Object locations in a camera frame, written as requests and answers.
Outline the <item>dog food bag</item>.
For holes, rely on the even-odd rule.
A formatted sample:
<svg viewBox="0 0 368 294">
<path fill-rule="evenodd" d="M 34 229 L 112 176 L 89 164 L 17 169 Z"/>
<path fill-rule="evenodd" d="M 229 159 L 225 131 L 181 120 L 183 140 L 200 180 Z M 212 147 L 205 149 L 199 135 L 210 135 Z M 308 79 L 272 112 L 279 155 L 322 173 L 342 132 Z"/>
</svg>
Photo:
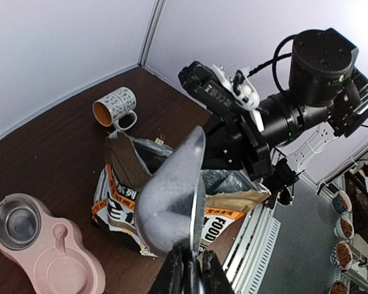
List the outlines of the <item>dog food bag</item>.
<svg viewBox="0 0 368 294">
<path fill-rule="evenodd" d="M 202 252 L 232 223 L 270 197 L 243 170 L 203 170 L 197 127 L 177 149 L 115 131 L 91 209 L 98 227 L 143 256 L 177 243 Z"/>
</svg>

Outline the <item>pink double pet bowl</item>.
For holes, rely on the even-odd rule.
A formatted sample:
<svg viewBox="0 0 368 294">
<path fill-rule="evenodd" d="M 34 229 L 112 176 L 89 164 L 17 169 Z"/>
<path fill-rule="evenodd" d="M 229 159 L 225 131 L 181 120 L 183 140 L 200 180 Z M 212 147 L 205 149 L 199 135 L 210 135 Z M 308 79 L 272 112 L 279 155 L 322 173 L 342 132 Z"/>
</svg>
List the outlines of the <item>pink double pet bowl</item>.
<svg viewBox="0 0 368 294">
<path fill-rule="evenodd" d="M 53 217 L 37 198 L 10 194 L 31 201 L 40 212 L 41 228 L 36 241 L 13 251 L 0 243 L 0 252 L 22 268 L 36 293 L 103 293 L 105 272 L 99 260 L 83 245 L 82 233 L 71 220 Z"/>
</svg>

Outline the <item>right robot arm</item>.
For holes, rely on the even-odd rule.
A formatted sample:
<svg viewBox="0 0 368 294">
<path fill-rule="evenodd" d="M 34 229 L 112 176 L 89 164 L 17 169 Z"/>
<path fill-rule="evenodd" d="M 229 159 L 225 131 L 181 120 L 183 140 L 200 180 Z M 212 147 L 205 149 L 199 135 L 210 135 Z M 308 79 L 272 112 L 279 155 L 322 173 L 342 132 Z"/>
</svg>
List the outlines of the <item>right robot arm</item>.
<svg viewBox="0 0 368 294">
<path fill-rule="evenodd" d="M 287 88 L 261 99 L 239 69 L 195 61 L 180 72 L 185 91 L 211 112 L 203 168 L 247 171 L 251 178 L 296 176 L 331 141 L 349 137 L 368 118 L 368 78 L 359 49 L 335 29 L 309 29 L 291 43 Z"/>
</svg>

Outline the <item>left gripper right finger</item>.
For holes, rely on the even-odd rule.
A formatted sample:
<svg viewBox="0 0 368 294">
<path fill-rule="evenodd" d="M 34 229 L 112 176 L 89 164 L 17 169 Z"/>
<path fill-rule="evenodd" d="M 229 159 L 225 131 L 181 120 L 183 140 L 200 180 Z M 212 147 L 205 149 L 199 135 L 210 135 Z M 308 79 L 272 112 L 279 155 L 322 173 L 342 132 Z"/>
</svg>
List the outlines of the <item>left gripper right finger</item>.
<svg viewBox="0 0 368 294">
<path fill-rule="evenodd" d="M 202 283 L 207 294 L 233 294 L 223 267 L 214 251 L 202 255 Z"/>
</svg>

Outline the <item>yellow binder clip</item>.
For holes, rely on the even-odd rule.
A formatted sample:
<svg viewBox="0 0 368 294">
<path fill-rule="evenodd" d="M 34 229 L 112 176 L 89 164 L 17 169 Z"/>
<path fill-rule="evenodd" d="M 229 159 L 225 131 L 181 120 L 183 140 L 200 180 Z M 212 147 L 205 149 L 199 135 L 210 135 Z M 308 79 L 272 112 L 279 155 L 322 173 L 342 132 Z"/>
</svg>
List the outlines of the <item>yellow binder clip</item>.
<svg viewBox="0 0 368 294">
<path fill-rule="evenodd" d="M 159 137 L 155 139 L 155 143 L 157 145 L 164 145 L 165 144 L 166 136 L 164 134 L 160 134 Z"/>
</svg>

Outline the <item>metal scoop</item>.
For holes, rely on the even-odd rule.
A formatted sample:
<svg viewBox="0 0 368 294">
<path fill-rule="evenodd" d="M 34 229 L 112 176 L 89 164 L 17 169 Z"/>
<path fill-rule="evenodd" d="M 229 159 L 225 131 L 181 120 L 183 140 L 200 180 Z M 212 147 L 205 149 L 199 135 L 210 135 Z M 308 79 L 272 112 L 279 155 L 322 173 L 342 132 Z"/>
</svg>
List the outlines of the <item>metal scoop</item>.
<svg viewBox="0 0 368 294">
<path fill-rule="evenodd" d="M 205 133 L 197 126 L 165 160 L 136 200 L 134 224 L 143 243 L 157 256 L 180 246 L 196 257 L 205 214 L 201 167 Z"/>
</svg>

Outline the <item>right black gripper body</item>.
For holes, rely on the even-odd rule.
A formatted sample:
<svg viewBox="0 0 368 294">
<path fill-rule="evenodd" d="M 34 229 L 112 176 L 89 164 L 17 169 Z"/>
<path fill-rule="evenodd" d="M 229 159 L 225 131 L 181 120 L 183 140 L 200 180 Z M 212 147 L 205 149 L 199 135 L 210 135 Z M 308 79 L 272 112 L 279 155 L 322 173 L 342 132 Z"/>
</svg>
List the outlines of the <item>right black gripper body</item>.
<svg viewBox="0 0 368 294">
<path fill-rule="evenodd" d="M 248 113 L 213 114 L 204 131 L 204 170 L 244 169 L 250 179 L 270 175 L 270 148 Z"/>
</svg>

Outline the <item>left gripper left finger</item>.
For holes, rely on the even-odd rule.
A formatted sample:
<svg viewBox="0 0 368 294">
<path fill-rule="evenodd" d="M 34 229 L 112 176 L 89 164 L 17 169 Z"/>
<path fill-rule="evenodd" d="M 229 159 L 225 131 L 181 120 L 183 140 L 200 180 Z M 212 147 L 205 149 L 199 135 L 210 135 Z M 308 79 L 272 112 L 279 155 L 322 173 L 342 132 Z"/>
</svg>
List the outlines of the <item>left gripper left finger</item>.
<svg viewBox="0 0 368 294">
<path fill-rule="evenodd" d="M 167 255 L 149 294 L 180 294 L 183 280 L 183 255 L 179 247 Z"/>
</svg>

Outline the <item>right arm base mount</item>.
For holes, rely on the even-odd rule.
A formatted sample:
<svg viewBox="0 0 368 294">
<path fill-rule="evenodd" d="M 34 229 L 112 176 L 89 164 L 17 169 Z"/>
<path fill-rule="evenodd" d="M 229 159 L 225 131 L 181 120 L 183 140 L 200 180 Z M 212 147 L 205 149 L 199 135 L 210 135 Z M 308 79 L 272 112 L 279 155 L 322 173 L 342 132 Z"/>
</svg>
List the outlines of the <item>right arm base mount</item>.
<svg viewBox="0 0 368 294">
<path fill-rule="evenodd" d="M 266 208 L 274 208 L 278 194 L 299 180 L 299 174 L 288 165 L 288 159 L 282 158 L 275 165 L 270 157 L 264 160 L 262 173 L 263 185 L 270 191 L 270 196 L 262 202 Z"/>
</svg>

